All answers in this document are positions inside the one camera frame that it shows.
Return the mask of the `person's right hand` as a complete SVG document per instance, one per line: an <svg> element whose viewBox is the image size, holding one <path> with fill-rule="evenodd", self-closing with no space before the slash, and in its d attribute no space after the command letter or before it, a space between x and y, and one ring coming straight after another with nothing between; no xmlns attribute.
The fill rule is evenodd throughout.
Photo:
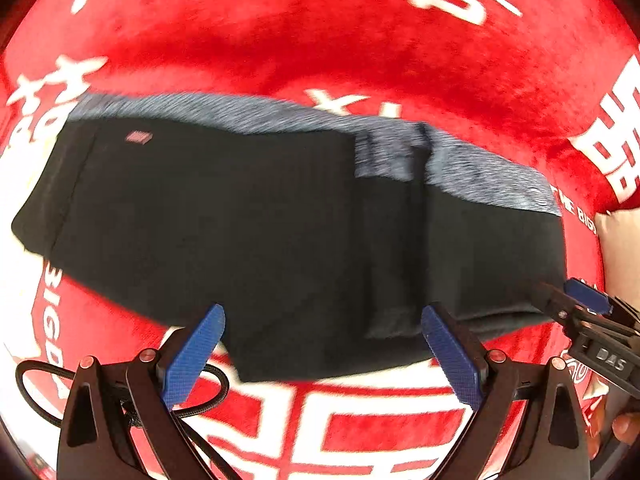
<svg viewBox="0 0 640 480"><path fill-rule="evenodd" d="M600 450L601 432L608 428L605 423L605 400L608 395L608 385L592 375L585 392L585 399L591 400L586 415L587 448L590 460L593 460ZM623 413L615 417L610 425L614 437L626 445L633 445L639 437L639 414Z"/></svg>

